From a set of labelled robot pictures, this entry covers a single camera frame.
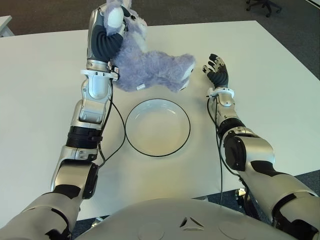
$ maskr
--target plush ear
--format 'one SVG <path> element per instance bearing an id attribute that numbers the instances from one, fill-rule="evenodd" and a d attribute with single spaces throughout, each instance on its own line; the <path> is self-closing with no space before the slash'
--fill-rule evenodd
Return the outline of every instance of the plush ear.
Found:
<path id="1" fill-rule="evenodd" d="M 117 33 L 122 27 L 123 20 L 124 11 L 121 8 L 121 3 L 117 0 L 107 1 L 103 19 L 106 34 L 109 36 Z"/>
<path id="2" fill-rule="evenodd" d="M 122 6 L 124 6 L 126 9 L 131 8 L 132 1 L 131 0 L 122 0 Z"/>

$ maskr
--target office chair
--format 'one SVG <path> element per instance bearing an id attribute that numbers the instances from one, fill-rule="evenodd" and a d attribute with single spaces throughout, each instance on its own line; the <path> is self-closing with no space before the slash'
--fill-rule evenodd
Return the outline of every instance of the office chair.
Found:
<path id="1" fill-rule="evenodd" d="M 269 10 L 269 13 L 267 13 L 265 15 L 267 18 L 269 18 L 272 13 L 271 6 L 277 8 L 277 11 L 276 11 L 277 14 L 281 12 L 282 7 L 280 7 L 279 5 L 275 4 L 274 2 L 272 2 L 270 0 L 253 0 L 253 1 L 255 1 L 255 3 L 251 3 L 246 8 L 247 11 L 250 11 L 251 7 L 253 7 L 253 6 L 262 5 L 262 8 L 266 7 Z"/>

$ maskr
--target stuffed bunny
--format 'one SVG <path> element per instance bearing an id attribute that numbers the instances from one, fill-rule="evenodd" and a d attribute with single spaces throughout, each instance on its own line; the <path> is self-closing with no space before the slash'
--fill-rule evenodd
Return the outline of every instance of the stuffed bunny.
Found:
<path id="1" fill-rule="evenodd" d="M 127 92 L 154 85 L 166 86 L 173 92 L 187 87 L 195 58 L 190 54 L 170 56 L 161 51 L 148 51 L 147 24 L 130 8 L 131 0 L 106 0 L 106 34 L 118 33 L 123 20 L 127 26 L 120 51 L 112 59 L 112 64 L 119 68 L 116 85 Z"/>

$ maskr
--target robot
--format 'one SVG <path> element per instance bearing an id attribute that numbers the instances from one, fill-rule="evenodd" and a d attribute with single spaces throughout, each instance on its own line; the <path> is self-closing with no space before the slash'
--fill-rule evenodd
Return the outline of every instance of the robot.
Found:
<path id="1" fill-rule="evenodd" d="M 106 36 L 105 7 L 98 7 L 90 17 L 82 100 L 75 106 L 51 192 L 38 197 L 0 229 L 0 240 L 70 240 L 82 201 L 95 192 L 101 165 L 93 161 L 110 114 L 106 104 L 112 103 L 113 81 L 119 77 L 119 70 L 111 66 L 110 59 L 119 50 L 126 32 L 123 20 L 120 32 Z M 214 89 L 208 92 L 207 108 L 214 116 L 219 148 L 223 144 L 225 149 L 225 166 L 250 189 L 273 226 L 210 202 L 155 199 L 114 213 L 79 240 L 320 239 L 320 198 L 295 177 L 274 170 L 270 144 L 237 116 L 225 63 L 214 54 L 209 59 L 212 68 L 205 65 L 203 71 Z"/>

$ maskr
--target floor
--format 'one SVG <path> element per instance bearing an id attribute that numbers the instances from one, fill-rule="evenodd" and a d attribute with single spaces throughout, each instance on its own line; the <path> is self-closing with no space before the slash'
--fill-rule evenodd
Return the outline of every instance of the floor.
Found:
<path id="1" fill-rule="evenodd" d="M 133 0 L 132 8 L 150 26 L 256 20 L 319 79 L 320 10 L 305 0 L 274 0 L 283 9 L 267 18 L 267 10 L 259 6 L 246 11 L 245 1 Z M 1 1 L 0 16 L 12 16 L 9 27 L 16 35 L 81 30 L 88 28 L 91 11 L 103 3 L 104 0 Z M 320 170 L 298 179 L 320 195 Z M 234 191 L 225 192 L 222 204 L 241 212 L 234 195 Z M 208 196 L 213 203 L 218 203 L 219 197 L 219 194 Z M 86 231 L 92 222 L 93 219 L 78 221 L 73 238 Z"/>

